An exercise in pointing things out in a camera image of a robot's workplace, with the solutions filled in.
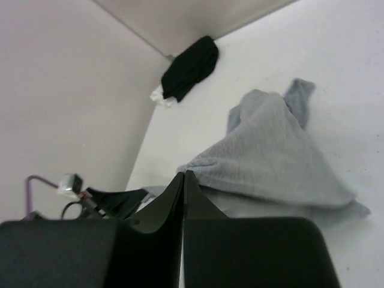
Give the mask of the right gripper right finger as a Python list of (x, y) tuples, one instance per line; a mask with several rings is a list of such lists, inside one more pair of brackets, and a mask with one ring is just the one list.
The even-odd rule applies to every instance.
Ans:
[(302, 217), (229, 218), (184, 182), (186, 287), (339, 287), (319, 228)]

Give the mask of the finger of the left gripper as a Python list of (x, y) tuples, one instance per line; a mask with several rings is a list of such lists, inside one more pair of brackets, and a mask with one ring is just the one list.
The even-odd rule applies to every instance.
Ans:
[(120, 192), (98, 191), (93, 188), (86, 190), (92, 196), (91, 200), (97, 208), (119, 220), (125, 220), (133, 215), (145, 199), (144, 189)]

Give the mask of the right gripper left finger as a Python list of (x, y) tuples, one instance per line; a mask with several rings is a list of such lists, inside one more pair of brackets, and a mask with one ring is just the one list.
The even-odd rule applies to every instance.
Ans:
[(2, 287), (178, 287), (184, 176), (126, 220), (1, 225)]

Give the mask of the grey tank top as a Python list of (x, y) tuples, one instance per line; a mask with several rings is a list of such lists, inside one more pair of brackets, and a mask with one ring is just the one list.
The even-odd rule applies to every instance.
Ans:
[(303, 216), (327, 226), (369, 216), (305, 131), (315, 87), (294, 79), (284, 95), (250, 91), (230, 110), (226, 136), (179, 170), (193, 172), (230, 217)]

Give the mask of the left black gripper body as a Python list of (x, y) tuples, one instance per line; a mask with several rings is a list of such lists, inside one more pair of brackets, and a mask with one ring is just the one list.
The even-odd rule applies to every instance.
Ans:
[(61, 193), (62, 196), (72, 199), (72, 201), (65, 205), (61, 212), (61, 219), (65, 219), (67, 209), (72, 205), (80, 205), (81, 211), (76, 219), (81, 218), (97, 218), (97, 219), (117, 219), (118, 216), (107, 205), (106, 199), (117, 195), (115, 193), (97, 192), (92, 194), (88, 191), (81, 191), (79, 193), (65, 191)]

